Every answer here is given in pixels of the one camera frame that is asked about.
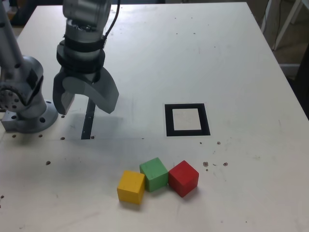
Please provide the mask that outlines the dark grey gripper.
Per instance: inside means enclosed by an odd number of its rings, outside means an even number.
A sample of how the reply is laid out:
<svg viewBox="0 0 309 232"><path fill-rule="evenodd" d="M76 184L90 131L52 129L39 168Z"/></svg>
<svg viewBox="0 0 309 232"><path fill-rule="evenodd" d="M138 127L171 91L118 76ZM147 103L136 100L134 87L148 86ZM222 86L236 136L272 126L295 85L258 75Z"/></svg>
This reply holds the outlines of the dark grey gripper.
<svg viewBox="0 0 309 232"><path fill-rule="evenodd" d="M54 77L53 85L53 102L61 115L68 113L75 94L87 96L108 114L115 110L119 97L114 79L105 68L82 73L62 67Z"/></svg>

